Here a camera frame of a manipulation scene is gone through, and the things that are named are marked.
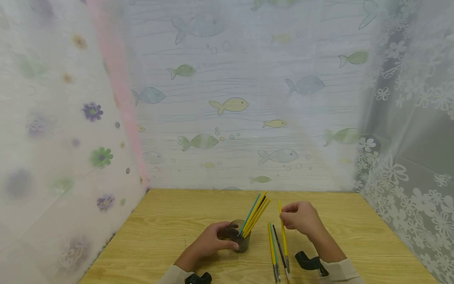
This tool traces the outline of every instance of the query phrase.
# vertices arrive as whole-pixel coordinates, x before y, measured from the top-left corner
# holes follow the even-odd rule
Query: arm
[[[326,230],[317,210],[307,201],[290,203],[282,208],[280,218],[287,229],[296,229],[306,235],[329,272],[326,283],[365,284],[353,264]]]
[[[184,284],[184,280],[194,274],[197,263],[204,257],[222,249],[238,249],[238,244],[221,240],[227,233],[230,222],[209,225],[200,236],[188,246],[169,268],[158,284]]]

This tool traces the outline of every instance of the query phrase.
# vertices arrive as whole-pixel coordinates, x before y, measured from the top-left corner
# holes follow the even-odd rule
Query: curtain
[[[85,1],[0,1],[0,283],[77,283],[145,194],[95,30]]]
[[[454,5],[386,1],[366,72],[356,187],[441,283],[454,283]]]

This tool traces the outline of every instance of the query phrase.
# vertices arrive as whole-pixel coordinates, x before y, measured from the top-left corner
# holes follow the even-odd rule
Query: blue stick
[[[246,225],[247,220],[249,219],[249,216],[251,216],[252,211],[254,210],[255,204],[257,203],[258,198],[260,197],[260,193],[257,195],[256,201],[254,202],[254,205],[251,208],[251,211],[249,211],[249,214],[246,217],[246,220],[244,220],[243,226],[241,227],[241,230],[239,230],[238,235],[240,236],[243,233],[244,226]]]

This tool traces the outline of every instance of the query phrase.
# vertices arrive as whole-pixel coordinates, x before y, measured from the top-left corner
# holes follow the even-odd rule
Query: green flower
[[[104,168],[107,165],[110,165],[110,160],[114,157],[110,153],[110,149],[104,149],[104,147],[99,148],[98,150],[95,150],[91,154],[91,164],[95,168]]]

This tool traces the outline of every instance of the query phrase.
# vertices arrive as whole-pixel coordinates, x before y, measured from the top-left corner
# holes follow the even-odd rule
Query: right hand
[[[280,218],[287,229],[296,229],[309,240],[327,233],[317,210],[308,201],[297,201],[284,206]]]

